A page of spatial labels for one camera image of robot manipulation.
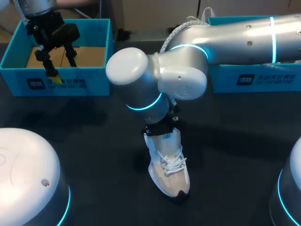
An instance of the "glowing blue light ring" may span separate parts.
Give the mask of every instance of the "glowing blue light ring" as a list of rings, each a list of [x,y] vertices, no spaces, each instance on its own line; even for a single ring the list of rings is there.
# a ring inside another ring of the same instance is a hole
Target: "glowing blue light ring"
[[[150,107],[153,107],[161,98],[162,96],[162,93],[160,93],[159,97],[157,98],[157,100],[155,100],[151,105],[148,105],[147,107],[143,107],[143,108],[133,108],[133,107],[130,107],[129,105],[127,105],[127,107],[129,109],[132,109],[134,111],[143,111],[143,110],[146,110],[146,109],[149,109]]]
[[[69,199],[68,199],[68,204],[67,204],[67,208],[66,208],[66,211],[62,217],[62,219],[60,220],[60,222],[57,224],[57,226],[60,226],[62,224],[62,222],[64,221],[65,217],[66,217],[66,214],[68,212],[68,209],[69,209],[69,205],[70,205],[70,200],[71,200],[71,192],[70,192],[70,187],[69,187]]]
[[[208,57],[208,54],[206,53],[206,51],[199,47],[199,46],[196,46],[196,45],[192,45],[192,44],[182,44],[182,45],[178,45],[178,46],[175,46],[175,47],[172,47],[171,50],[175,49],[175,48],[179,48],[179,47],[185,47],[185,46],[188,46],[188,47],[194,47],[194,48],[197,48],[199,50],[201,50],[203,53],[205,53],[206,57],[207,57],[207,60],[209,59]]]
[[[275,20],[273,17],[270,17],[271,20],[271,28],[272,28],[272,45],[273,45],[273,59],[272,63],[276,63],[276,34],[275,34]]]
[[[282,199],[281,199],[281,196],[280,196],[280,189],[279,189],[279,181],[280,181],[281,173],[282,173],[282,171],[280,172],[280,175],[279,175],[279,178],[278,178],[278,185],[277,185],[277,187],[278,187],[278,196],[279,196],[279,200],[280,200],[281,205],[282,205],[283,209],[285,210],[286,214],[289,216],[289,218],[290,218],[297,226],[300,226],[300,225],[297,223],[297,221],[295,221],[295,219],[289,214],[289,212],[287,211],[287,209],[285,208],[285,206],[284,206],[284,204],[283,204],[283,202],[282,202]]]

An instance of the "white sneaker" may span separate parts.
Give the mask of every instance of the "white sneaker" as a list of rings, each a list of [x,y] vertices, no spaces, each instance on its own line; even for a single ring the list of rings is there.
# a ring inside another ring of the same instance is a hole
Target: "white sneaker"
[[[151,137],[145,134],[144,139],[151,157],[149,173],[156,186],[170,197],[188,194],[190,180],[180,131],[174,129],[172,133]]]

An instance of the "cyan cardboard box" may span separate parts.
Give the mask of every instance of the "cyan cardboard box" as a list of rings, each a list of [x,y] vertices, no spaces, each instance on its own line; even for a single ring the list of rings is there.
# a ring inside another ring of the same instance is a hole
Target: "cyan cardboard box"
[[[208,22],[210,25],[222,25],[267,17],[270,16],[210,17]],[[301,91],[301,64],[281,64],[281,68],[212,65],[209,66],[208,74],[212,79],[214,93]]]
[[[0,73],[15,97],[108,96],[110,83],[105,66],[114,53],[109,19],[70,19],[78,26],[80,38],[74,47],[105,47],[103,67],[57,68],[63,84],[53,83],[44,68],[26,68],[32,48],[38,46],[19,23],[0,64]]]

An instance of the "black table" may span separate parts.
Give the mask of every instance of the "black table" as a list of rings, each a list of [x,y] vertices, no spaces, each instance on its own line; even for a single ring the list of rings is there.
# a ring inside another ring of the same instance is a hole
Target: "black table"
[[[75,226],[269,226],[269,195],[301,136],[301,93],[214,95],[209,85],[202,98],[179,106],[191,180],[183,205],[153,184],[144,124],[114,91],[14,98],[0,77],[0,127],[31,130],[55,148]]]

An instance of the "cardboard bottom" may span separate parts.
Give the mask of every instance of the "cardboard bottom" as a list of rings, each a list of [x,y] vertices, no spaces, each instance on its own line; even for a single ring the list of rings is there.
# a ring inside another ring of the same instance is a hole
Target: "cardboard bottom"
[[[38,47],[32,49],[26,68],[43,68],[43,63],[38,61],[35,51]],[[104,67],[105,47],[76,47],[75,58],[77,67]],[[49,55],[54,67],[71,67],[66,57],[64,47],[53,49]]]

